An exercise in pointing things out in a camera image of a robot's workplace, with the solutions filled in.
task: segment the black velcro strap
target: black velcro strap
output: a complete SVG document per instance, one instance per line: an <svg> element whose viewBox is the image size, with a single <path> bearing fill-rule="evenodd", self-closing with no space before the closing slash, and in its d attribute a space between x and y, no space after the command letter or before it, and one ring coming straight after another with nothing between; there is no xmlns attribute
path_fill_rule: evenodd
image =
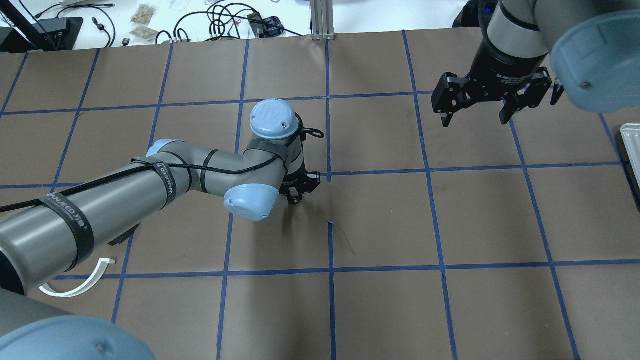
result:
<svg viewBox="0 0 640 360"><path fill-rule="evenodd" d="M513 24L516 24L517 26L520 26L521 28L525 28L527 30L540 31L540 28L538 27L538 25L529 24L528 22L524 22L518 19L517 17L515 17L515 15L510 13L509 10L507 10L507 8L504 7L504 4L502 3L502 1L499 3L499 6L500 6L500 10L502 10L502 14L504 14L504 17L507 18L507 20L511 21Z"/></svg>
<svg viewBox="0 0 640 360"><path fill-rule="evenodd" d="M37 198L37 200L58 214L67 223L76 239L76 258L71 266L65 270L65 272L68 272L75 268L78 263L86 260L93 252L93 229L91 224L89 224L89 220L87 220L82 210L61 193L50 193Z"/></svg>
<svg viewBox="0 0 640 360"><path fill-rule="evenodd" d="M287 163L287 159L289 159L289 148L284 145L278 145L277 143L270 142L267 139L254 138L249 142L249 145L246 146L247 150L262 150L266 152L270 152L278 156L282 161Z"/></svg>
<svg viewBox="0 0 640 360"><path fill-rule="evenodd" d="M211 158L213 158L213 156L216 154L216 152L218 152L219 150L212 150L209 155L207 155L207 157L204 159L204 162L202 163L202 166L204 167L208 167L209 166L209 162L211 161ZM202 192L204 193L209 193L207 191L207 185L205 184L205 176L207 176L208 171L201 171L200 172L200 188L202 189Z"/></svg>
<svg viewBox="0 0 640 360"><path fill-rule="evenodd" d="M171 173L169 165L154 158L133 158L131 161L133 163L142 163L154 166L154 170L162 179L164 188L166 189L166 201L164 202L164 206L162 208L164 209L165 207L170 205L176 198L177 186L175 184L175 178L173 178L173 174Z"/></svg>
<svg viewBox="0 0 640 360"><path fill-rule="evenodd" d="M178 160L180 160L181 163L187 165L187 162L184 161L182 156L176 154L175 152L171 152L171 151L163 151L163 152L175 156ZM191 186L193 185L193 177L191 176L191 169L187 169L187 170L188 170L187 174L189 174L189 188L187 189L187 192L190 192L191 191Z"/></svg>

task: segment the white plastic clip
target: white plastic clip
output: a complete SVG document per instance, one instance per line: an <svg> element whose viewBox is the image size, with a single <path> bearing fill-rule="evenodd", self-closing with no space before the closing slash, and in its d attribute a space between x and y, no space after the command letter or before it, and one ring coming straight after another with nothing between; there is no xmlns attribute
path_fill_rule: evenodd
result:
<svg viewBox="0 0 640 360"><path fill-rule="evenodd" d="M90 288L93 287L93 285L96 285L98 283L98 280L100 280L100 278L104 275L104 272L107 271L107 266L109 266L109 264L115 264L115 262L116 261L114 259L98 259L98 263L97 265L95 265L95 269L93 269L93 273L91 274L91 276L89 276L89 279L85 280L85 282L83 282L82 285L78 286L77 288L65 293L56 292L46 282L40 287L40 290L48 296L53 297L76 297L87 292Z"/></svg>

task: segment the light blue joint cap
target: light blue joint cap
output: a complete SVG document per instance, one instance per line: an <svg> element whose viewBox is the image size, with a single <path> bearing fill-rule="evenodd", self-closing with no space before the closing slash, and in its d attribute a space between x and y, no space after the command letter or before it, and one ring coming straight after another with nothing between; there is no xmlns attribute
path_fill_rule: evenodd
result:
<svg viewBox="0 0 640 360"><path fill-rule="evenodd" d="M251 111L251 130L268 140L288 138L298 130L296 113L289 103L280 99L266 99Z"/></svg>
<svg viewBox="0 0 640 360"><path fill-rule="evenodd" d="M149 150L147 150L147 156L153 156L157 154L158 152L160 152L160 149L162 149L166 144L172 142L184 142L184 140L160 139L154 142L154 145L151 146Z"/></svg>
<svg viewBox="0 0 640 360"><path fill-rule="evenodd" d="M115 324L65 315L23 326L0 338L0 359L154 360L149 348Z"/></svg>
<svg viewBox="0 0 640 360"><path fill-rule="evenodd" d="M640 10L601 15L571 29L554 46L551 66L582 110L640 106Z"/></svg>
<svg viewBox="0 0 640 360"><path fill-rule="evenodd" d="M269 217L280 192L264 184L235 186L225 193L225 208L234 215L253 221Z"/></svg>

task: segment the black cable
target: black cable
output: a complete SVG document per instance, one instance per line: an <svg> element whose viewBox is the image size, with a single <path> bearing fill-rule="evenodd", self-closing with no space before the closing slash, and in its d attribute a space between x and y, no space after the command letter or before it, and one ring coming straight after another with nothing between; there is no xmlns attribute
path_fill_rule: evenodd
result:
<svg viewBox="0 0 640 360"><path fill-rule="evenodd" d="M216 19L211 22L209 25L209 35L213 38L213 35L218 35L218 31L223 29L223 32L227 30L227 27L222 23L222 21Z"/></svg>
<svg viewBox="0 0 640 360"><path fill-rule="evenodd" d="M169 34L169 31L167 30L162 30L160 31L157 35L156 35L156 45L158 44L158 38L160 37L160 35L162 35L163 33L166 34L166 36L169 37L169 40L171 40L171 42L173 42L173 38L171 37L171 34Z"/></svg>
<svg viewBox="0 0 640 360"><path fill-rule="evenodd" d="M182 42L182 38L180 37L180 30L182 30L184 36L187 38L187 42L189 42L189 35L187 34L187 32L184 31L184 29L178 29L178 38L180 39L180 42Z"/></svg>
<svg viewBox="0 0 640 360"><path fill-rule="evenodd" d="M185 18L187 18L187 17L189 17L189 16L192 16L192 15L198 15L198 14L210 14L210 13L211 13L211 12L191 12L191 13L188 13L188 14L186 14L186 15L182 16L182 17L178 20L178 22L176 23L175 27L173 28L173 33L174 33L174 34L176 34L176 32L177 32L177 30L178 30L178 26L180 25L180 23L181 23ZM254 19L249 19L249 18L247 18L247 17L235 16L235 15L227 15L227 14L222 14L222 13L213 13L213 15L227 16L227 17L231 17L231 18L238 18L238 19L248 20L249 22L253 22L253 23L257 23L257 24L262 24L262 25L268 26L268 27L270 27L270 28L276 28L276 29L279 29L279 30L283 30L283 31L286 31L286 32L288 32L288 33L292 33L293 35L298 35L299 37L301 37L301 36L302 36L302 34L299 34L299 33L295 32L295 31L291 31L291 30L286 29L286 28L284 28L284 27L276 26L276 25L273 25L273 24L268 24L268 23L266 23L266 22L264 22L264 21L257 21L257 20L254 20Z"/></svg>
<svg viewBox="0 0 640 360"><path fill-rule="evenodd" d="M40 29L42 29L42 31L44 32L44 35L47 37L47 41L49 41L49 44L51 45L51 48L54 49L56 47L56 44L54 44L53 39L51 38L51 36L49 36L49 33L47 32L47 30L44 28L44 26L42 26L42 24L40 23L40 21L38 21L38 19L36 19L35 16L33 16L33 14L31 13L31 11L29 11L29 9L27 9L26 6L24 6L24 3L22 2L22 0L18 0L18 2L20 3L20 5L22 5L22 7L25 9L25 11L27 11L27 13L29 14L29 16L36 22L36 24L38 24L38 26L40 26Z"/></svg>
<svg viewBox="0 0 640 360"><path fill-rule="evenodd" d="M52 5L52 6L48 7L48 8L46 8L45 10L43 10L43 11L41 11L41 12L37 13L37 14L35 15L35 16L36 16L36 19L39 19L42 15L44 15L44 14L45 14L46 12L48 12L49 10L52 10L52 9L53 9L53 8L55 8L56 6L62 6L62 7L65 7L65 6L63 6L62 4L55 4L55 5ZM112 8L112 7L114 7L114 6L115 6L115 4L67 5L66 7L67 7L67 8L86 8L86 7L89 7L89 6L98 6L98 7L101 7L101 8Z"/></svg>
<svg viewBox="0 0 640 360"><path fill-rule="evenodd" d="M60 46L62 46L62 35L58 35L58 45L56 45L56 51L60 50Z"/></svg>
<svg viewBox="0 0 640 360"><path fill-rule="evenodd" d="M208 38L207 40L204 40L204 41L216 41L216 40L221 39L221 38L232 38L232 39L236 39L236 40L241 40L240 38L237 38L237 37L224 37L224 36L220 35L220 36L215 37L215 38Z"/></svg>
<svg viewBox="0 0 640 360"><path fill-rule="evenodd" d="M64 7L64 9L58 11L58 13L56 14L56 19L60 18L60 14L67 11L67 10L77 10L77 9L82 9L82 8L91 8L91 9L96 9L96 10L100 10L106 17L107 19L109 19L110 23L111 23L111 27L113 28L113 38L111 39L111 43L109 44L108 47L112 47L113 46L113 42L115 42L116 40L116 26L115 24L113 24L113 19L109 16L109 14L104 11L103 9L99 8L96 5L69 5Z"/></svg>
<svg viewBox="0 0 640 360"><path fill-rule="evenodd" d="M39 19L42 15L44 15L45 12L48 12L49 10L55 8L56 6L62 6L62 4L55 4L55 5L52 5L52 6L48 7L48 8L46 8L46 9L42 10L41 12L39 12L39 13L37 13L35 15L35 18Z"/></svg>
<svg viewBox="0 0 640 360"><path fill-rule="evenodd" d="M15 26L11 20L6 18L6 16L4 15L3 12L0 12L0 16L2 17L2 21L4 21L7 25L9 25L11 27Z"/></svg>
<svg viewBox="0 0 640 360"><path fill-rule="evenodd" d="M211 4L211 6L207 9L207 12L211 12L211 10L213 9L214 6L216 6L217 4L223 2L224 0L217 0L215 3ZM213 22L213 19L211 18L211 16L207 15L207 18L209 18L210 22Z"/></svg>
<svg viewBox="0 0 640 360"><path fill-rule="evenodd" d="M264 161L262 163L259 163L258 165L254 165L254 166L252 166L250 168L245 168L245 169L242 169L242 170L226 170L226 169L223 169L223 168L205 167L205 166L201 166L201 165L190 165L190 164L168 164L168 166L170 168L187 168L187 169L195 169L195 170L201 170L201 171L218 172L218 173L227 174L227 175L242 175L242 174L246 174L246 173L251 172L251 171L259 170L259 169L271 164L272 162L276 161L277 159L279 159L279 157L274 155L273 157L271 157L267 161ZM83 192L83 191L87 191L87 190L90 190L92 188L96 188L96 187L98 187L100 185L104 185L104 184L110 183L112 181L116 181L116 180L122 179L124 177L131 176L133 174L137 174L139 172L152 170L152 169L154 169L153 165L142 165L140 167L130 168L130 169L127 169L127 170L124 170L124 171L121 171L121 172L117 172L115 174L111 174L109 176L103 177L101 179L90 181L89 183L85 183L85 184L76 186L74 188L64 190L64 191L62 191L60 193L62 195L64 195L64 196L66 196L66 197L69 197L71 195L75 195L77 193L80 193L80 192ZM24 208L28 208L30 206L37 206L37 205L41 205L41 202L39 200L30 200L30 201L25 201L25 202L18 202L16 204L0 206L0 213L6 213L7 211L19 210L19 209L24 209Z"/></svg>
<svg viewBox="0 0 640 360"><path fill-rule="evenodd" d="M107 42L107 44L104 46L104 47L105 47L105 49L106 49L107 47L110 47L110 46L111 46L111 35L110 35L110 34L109 34L109 32L107 31L107 29L104 29L103 31L104 31L105 33L107 33L107 36L109 37L109 41L108 41L108 42Z"/></svg>
<svg viewBox="0 0 640 360"><path fill-rule="evenodd" d="M235 15L233 15L233 16L231 17L231 19L229 19L227 22L225 22L225 23L224 23L224 25L226 26L226 25L230 24L231 22L233 22L233 23L234 23L234 27L235 27L235 29L236 29L236 34L237 34L237 36L238 36L238 37L240 37L240 30L238 29L238 25L237 25L236 17L237 17L240 13L242 13L242 12L246 12L246 11L253 11L254 13L257 13L256 9L252 8L251 6L249 6L249 5L247 5L247 4L231 3L231 4L227 4L227 5L225 5L225 6L218 4L217 6L214 6L214 8L213 8L213 12L215 13L215 12L216 12L216 8L218 8L218 7L219 7L219 8L220 8L220 14L222 14L222 12L223 12L223 11L226 11L229 15L231 15L231 10L229 10L229 8L230 8L231 6L234 6L234 5L244 6L245 8L244 8L244 9L242 9L242 10L240 10L240 11L238 11ZM222 16L221 16L221 15L218 15L218 19L217 19L217 20L218 20L219 22L222 22Z"/></svg>

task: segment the plaid fabric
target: plaid fabric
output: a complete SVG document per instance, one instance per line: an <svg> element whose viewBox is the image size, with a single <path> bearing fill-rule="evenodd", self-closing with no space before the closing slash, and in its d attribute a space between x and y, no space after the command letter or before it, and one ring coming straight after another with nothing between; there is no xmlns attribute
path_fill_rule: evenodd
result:
<svg viewBox="0 0 640 360"><path fill-rule="evenodd" d="M272 17L268 17L266 19L264 19L264 23L265 23L265 27L266 27L266 34L267 37L269 38L275 38L278 37L282 34L284 34L284 26L282 26L282 23L280 22L280 19L278 19L277 16L272 16Z"/></svg>

